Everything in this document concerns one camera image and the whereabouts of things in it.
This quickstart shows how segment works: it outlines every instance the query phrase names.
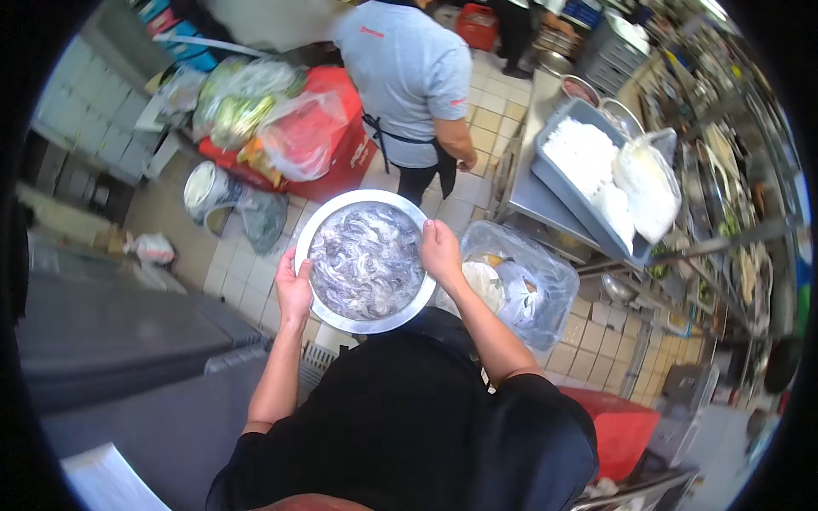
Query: red logo on shirt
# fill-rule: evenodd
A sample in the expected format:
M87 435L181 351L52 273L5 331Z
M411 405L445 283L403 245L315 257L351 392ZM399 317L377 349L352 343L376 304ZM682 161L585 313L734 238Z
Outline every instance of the red logo on shirt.
M369 30L367 27L361 27L361 34L367 35L374 35L377 38L384 38L384 35L381 32L375 32L374 30Z

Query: shoe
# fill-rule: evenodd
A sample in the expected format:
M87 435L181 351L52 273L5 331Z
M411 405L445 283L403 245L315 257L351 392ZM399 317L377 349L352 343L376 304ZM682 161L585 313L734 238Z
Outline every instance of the shoe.
M510 76L511 78L519 78L521 80L530 80L534 77L534 73L529 71L523 71L519 67L505 67L503 68L503 74L505 76Z

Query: black shirt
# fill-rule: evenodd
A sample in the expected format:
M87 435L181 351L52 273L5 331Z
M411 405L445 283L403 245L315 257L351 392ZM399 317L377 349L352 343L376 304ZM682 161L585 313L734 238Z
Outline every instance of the black shirt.
M566 509L597 469L591 418L546 379L492 395L468 359L398 330L339 357L267 434L242 435L207 510L306 493L375 511Z

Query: gray plastic tub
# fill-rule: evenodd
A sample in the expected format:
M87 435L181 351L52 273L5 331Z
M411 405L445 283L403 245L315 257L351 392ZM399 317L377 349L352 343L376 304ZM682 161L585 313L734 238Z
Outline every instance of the gray plastic tub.
M560 168L542 151L546 140L556 130L557 125L568 117L580 123L593 124L598 127L608 135L617 147L621 148L625 145L625 136L608 122L601 112L579 98L572 98L551 115L546 121L546 126L534 139L534 144L537 146L537 157L531 163L531 170L535 176L546 183L546 186L551 188L551 191L563 201L563 204L577 217L577 220L594 236L596 243L600 244L600 248L606 256L614 261L628 260L641 269L650 253L650 243L637 232L633 238L633 255L629 255L627 247L610 224L602 218L591 205L591 202L585 198L585 195L577 190L577 187L563 174Z

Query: stainless steel counter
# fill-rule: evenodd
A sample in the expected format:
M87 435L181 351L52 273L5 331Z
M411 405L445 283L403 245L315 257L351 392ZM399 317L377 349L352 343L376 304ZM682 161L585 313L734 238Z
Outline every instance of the stainless steel counter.
M574 217L545 183L531 172L534 158L534 137L542 130L546 120L554 111L552 99L560 88L560 79L545 71L534 71L534 86L520 136L522 143L519 155L512 161L514 169L510 176L508 207L554 227L594 250L600 246L591 233Z

